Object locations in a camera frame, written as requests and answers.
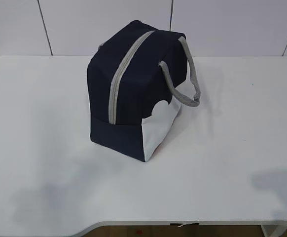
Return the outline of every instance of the bag handle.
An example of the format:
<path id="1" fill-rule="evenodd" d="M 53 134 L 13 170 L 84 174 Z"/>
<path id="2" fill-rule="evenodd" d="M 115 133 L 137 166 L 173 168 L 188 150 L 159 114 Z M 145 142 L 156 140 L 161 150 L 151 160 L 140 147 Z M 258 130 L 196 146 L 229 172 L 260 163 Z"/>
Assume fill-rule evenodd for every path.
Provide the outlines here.
<path id="1" fill-rule="evenodd" d="M 171 79 L 171 75 L 169 72 L 169 68 L 166 62 L 164 62 L 163 60 L 159 63 L 159 67 L 161 67 L 165 81 L 168 85 L 169 90 L 171 91 L 171 93 L 173 94 L 173 96 L 175 98 L 177 98 L 178 101 L 180 101 L 182 104 L 190 106 L 190 107 L 197 107 L 199 106 L 199 98 L 201 95 L 201 91 L 199 89 L 199 85 L 198 85 L 198 81 L 197 81 L 197 77 L 196 77 L 196 69 L 195 69 L 195 65 L 193 63 L 193 58 L 191 55 L 191 52 L 189 51 L 186 39 L 181 36 L 179 38 L 179 41 L 183 47 L 183 50 L 185 52 L 188 64 L 189 64 L 189 69 L 190 69 L 190 81 L 193 84 L 194 88 L 195 88 L 195 95 L 194 95 L 194 99 L 190 99 L 189 97 L 187 97 L 186 95 L 180 93 L 178 90 L 175 89 L 175 87 L 173 86 L 173 82 Z"/>

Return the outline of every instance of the table top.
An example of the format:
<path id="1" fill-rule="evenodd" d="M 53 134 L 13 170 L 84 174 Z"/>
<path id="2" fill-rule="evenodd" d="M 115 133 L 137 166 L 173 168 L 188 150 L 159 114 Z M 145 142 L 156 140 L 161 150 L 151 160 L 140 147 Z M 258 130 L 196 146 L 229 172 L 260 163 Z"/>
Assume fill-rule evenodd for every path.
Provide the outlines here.
<path id="1" fill-rule="evenodd" d="M 0 56 L 0 236 L 287 225 L 287 57 L 194 58 L 201 105 L 147 163 L 90 141 L 89 60 Z"/>

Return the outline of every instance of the zipper track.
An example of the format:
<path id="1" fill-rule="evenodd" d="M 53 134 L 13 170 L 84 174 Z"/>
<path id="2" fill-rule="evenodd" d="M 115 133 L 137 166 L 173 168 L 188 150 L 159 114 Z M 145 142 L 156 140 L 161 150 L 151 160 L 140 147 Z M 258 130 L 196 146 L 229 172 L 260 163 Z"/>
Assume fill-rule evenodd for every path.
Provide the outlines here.
<path id="1" fill-rule="evenodd" d="M 130 64 L 130 61 L 133 59 L 136 51 L 140 47 L 140 45 L 155 31 L 148 31 L 140 36 L 134 44 L 130 47 L 128 52 L 126 53 L 125 57 L 119 64 L 112 82 L 110 84 L 110 91 L 109 91 L 109 101 L 108 101 L 108 121 L 110 124 L 116 124 L 116 114 L 117 114 L 117 97 L 119 91 L 119 84 L 120 81 Z"/>

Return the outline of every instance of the floor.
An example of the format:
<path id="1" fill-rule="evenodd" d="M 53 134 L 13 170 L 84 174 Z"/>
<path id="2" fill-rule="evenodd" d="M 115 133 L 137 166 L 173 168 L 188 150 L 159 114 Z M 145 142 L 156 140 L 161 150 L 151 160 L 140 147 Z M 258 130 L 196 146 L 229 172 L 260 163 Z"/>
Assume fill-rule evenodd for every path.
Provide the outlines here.
<path id="1" fill-rule="evenodd" d="M 264 237 L 260 226 L 104 226 L 84 237 Z"/>

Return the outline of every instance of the insulated bag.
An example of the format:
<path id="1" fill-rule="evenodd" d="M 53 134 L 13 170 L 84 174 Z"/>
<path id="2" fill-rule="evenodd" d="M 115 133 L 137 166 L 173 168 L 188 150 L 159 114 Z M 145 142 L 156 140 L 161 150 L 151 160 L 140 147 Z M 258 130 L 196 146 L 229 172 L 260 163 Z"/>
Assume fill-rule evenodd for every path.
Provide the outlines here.
<path id="1" fill-rule="evenodd" d="M 193 99 L 180 89 L 190 81 Z M 169 132 L 181 104 L 199 105 L 200 90 L 185 35 L 133 21 L 100 45 L 88 90 L 93 142 L 148 161 Z"/>

